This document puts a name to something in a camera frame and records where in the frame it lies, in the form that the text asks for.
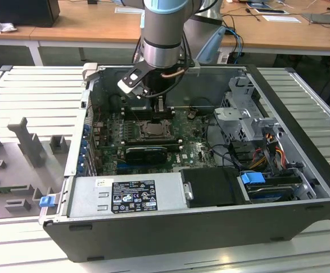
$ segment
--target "computer tower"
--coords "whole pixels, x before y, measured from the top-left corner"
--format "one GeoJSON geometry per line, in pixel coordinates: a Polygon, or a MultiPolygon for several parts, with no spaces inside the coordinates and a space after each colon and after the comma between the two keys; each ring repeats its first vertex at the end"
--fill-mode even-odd
{"type": "Polygon", "coordinates": [[[52,27],[59,13],[57,0],[0,0],[0,23],[52,27]]]}

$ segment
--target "aluminum profile table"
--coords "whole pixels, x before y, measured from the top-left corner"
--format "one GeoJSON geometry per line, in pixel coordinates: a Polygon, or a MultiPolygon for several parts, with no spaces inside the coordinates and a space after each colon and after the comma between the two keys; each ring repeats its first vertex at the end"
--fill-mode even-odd
{"type": "MultiPolygon", "coordinates": [[[[283,68],[259,69],[286,108],[330,164],[330,108],[295,72],[283,68]]],[[[273,116],[261,100],[269,116],[273,116]]]]}
{"type": "Polygon", "coordinates": [[[14,115],[27,118],[29,133],[40,140],[63,135],[71,140],[81,94],[82,67],[3,67],[0,70],[0,140],[16,142],[7,124],[14,115]]]}
{"type": "MultiPolygon", "coordinates": [[[[42,75],[38,74],[39,70],[44,71],[43,73],[52,73],[49,70],[54,69],[55,73],[63,73],[63,71],[57,71],[63,68],[14,67],[13,71],[16,70],[20,75],[23,73],[19,71],[20,69],[25,69],[27,71],[25,73],[30,72],[29,75],[32,76],[32,79],[35,78],[33,75],[42,75]]],[[[81,72],[80,67],[66,69],[72,70],[73,75],[79,75],[81,72]]],[[[284,69],[260,69],[260,71],[330,161],[330,108],[318,99],[297,74],[287,72],[284,69]]],[[[8,75],[6,72],[0,72],[0,89],[4,88],[2,85],[8,84],[9,81],[3,77],[3,74],[8,75]]],[[[53,92],[53,88],[57,88],[57,86],[52,86],[52,83],[49,84],[53,81],[53,77],[51,77],[46,83],[49,86],[46,86],[45,89],[53,92]]],[[[67,88],[69,91],[71,87],[81,86],[80,80],[74,81],[76,86],[62,86],[62,88],[67,88]]],[[[288,242],[77,264],[67,259],[64,252],[38,224],[36,217],[0,220],[0,272],[33,271],[102,273],[164,271],[177,273],[330,272],[330,221],[317,222],[288,242]]]]}

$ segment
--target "blue latch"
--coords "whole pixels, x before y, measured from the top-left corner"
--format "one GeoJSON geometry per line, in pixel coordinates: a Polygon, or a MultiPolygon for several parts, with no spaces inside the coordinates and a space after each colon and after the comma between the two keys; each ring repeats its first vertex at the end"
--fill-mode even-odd
{"type": "Polygon", "coordinates": [[[265,178],[260,172],[246,172],[241,175],[241,179],[244,184],[265,183],[265,178]]]}
{"type": "Polygon", "coordinates": [[[39,206],[41,208],[45,208],[47,206],[55,206],[55,196],[41,197],[39,206]]]}

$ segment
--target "warning label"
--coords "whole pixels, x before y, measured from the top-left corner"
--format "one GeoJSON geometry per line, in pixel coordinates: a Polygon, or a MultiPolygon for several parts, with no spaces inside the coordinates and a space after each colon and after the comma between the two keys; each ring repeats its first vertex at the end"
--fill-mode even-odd
{"type": "Polygon", "coordinates": [[[112,184],[112,212],[148,212],[158,210],[155,181],[130,181],[112,184]]]}

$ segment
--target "wooden desk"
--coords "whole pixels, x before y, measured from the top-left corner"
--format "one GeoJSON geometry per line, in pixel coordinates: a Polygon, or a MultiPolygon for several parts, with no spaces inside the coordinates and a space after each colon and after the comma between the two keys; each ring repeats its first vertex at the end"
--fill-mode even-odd
{"type": "Polygon", "coordinates": [[[60,16],[53,27],[37,27],[32,40],[136,43],[140,36],[141,15],[114,13],[113,3],[59,1],[59,5],[60,16]]]}
{"type": "Polygon", "coordinates": [[[13,32],[2,32],[0,39],[12,39],[12,40],[29,40],[30,34],[33,32],[35,27],[19,26],[16,31],[13,32]]]}
{"type": "MultiPolygon", "coordinates": [[[[317,0],[305,9],[309,0],[287,0],[289,13],[323,13],[330,2],[317,0]]],[[[140,35],[139,14],[114,13],[115,4],[98,3],[87,5],[86,1],[59,1],[60,16],[51,28],[19,27],[17,32],[0,35],[0,44],[27,46],[35,65],[43,65],[39,47],[92,47],[134,48],[140,35]]],[[[231,15],[249,15],[245,4],[225,3],[222,12],[231,15]]],[[[280,53],[299,55],[329,55],[330,28],[309,25],[301,15],[291,15],[301,23],[268,22],[258,16],[234,16],[237,32],[244,39],[244,52],[280,53]]],[[[229,16],[224,17],[232,25],[229,16]]],[[[224,37],[222,55],[227,55],[235,45],[232,36],[224,37]]]]}
{"type": "MultiPolygon", "coordinates": [[[[300,13],[324,13],[330,2],[318,0],[309,9],[305,9],[311,1],[288,0],[287,4],[294,9],[283,7],[290,14],[300,13]]],[[[232,3],[225,4],[222,12],[230,15],[249,15],[245,8],[232,11],[245,4],[232,3]]],[[[272,4],[273,7],[282,7],[280,4],[272,4]]],[[[314,55],[324,55],[322,52],[330,51],[330,28],[318,24],[309,24],[301,15],[290,15],[301,21],[301,23],[268,22],[262,16],[257,16],[261,21],[258,22],[253,16],[234,16],[237,33],[244,39],[245,51],[253,49],[265,49],[265,53],[274,53],[276,49],[286,49],[292,51],[315,51],[314,55]]],[[[230,16],[225,16],[225,21],[232,26],[230,16]]],[[[234,45],[233,37],[226,37],[222,46],[229,47],[234,45]]]]}

